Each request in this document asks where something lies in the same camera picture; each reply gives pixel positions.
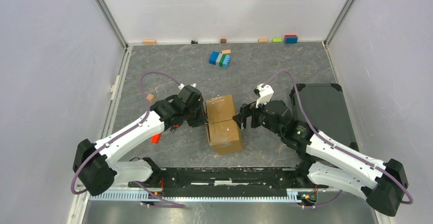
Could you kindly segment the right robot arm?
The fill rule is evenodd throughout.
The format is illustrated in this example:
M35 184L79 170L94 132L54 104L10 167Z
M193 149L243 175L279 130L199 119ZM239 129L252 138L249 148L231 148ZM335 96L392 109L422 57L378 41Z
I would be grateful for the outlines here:
M394 217L402 204L412 204L408 180L401 162L385 162L347 147L308 123L295 120L283 101L266 104L243 104L233 120L241 129L264 127L296 151L307 168L296 171L295 181L301 187L311 184L329 186L349 192L374 210Z

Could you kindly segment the brown cardboard express box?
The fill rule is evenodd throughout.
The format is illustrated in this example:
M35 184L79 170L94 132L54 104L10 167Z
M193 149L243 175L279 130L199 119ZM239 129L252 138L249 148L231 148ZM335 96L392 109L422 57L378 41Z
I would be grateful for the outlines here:
M231 94L205 101L209 145L219 154L231 154L244 150L240 129L233 120L234 101Z

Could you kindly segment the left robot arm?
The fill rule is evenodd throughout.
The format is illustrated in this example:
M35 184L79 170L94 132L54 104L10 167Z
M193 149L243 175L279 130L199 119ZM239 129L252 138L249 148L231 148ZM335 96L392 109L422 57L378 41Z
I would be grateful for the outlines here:
M151 137L167 130L174 130L186 122L190 127L207 123L202 93L194 86L181 86L180 92L156 101L149 110L129 125L96 142L81 141L73 162L75 173L71 184L74 194L80 180L85 191L97 196L112 185L133 181L154 187L160 182L160 172L145 160L122 162L120 159L130 150Z

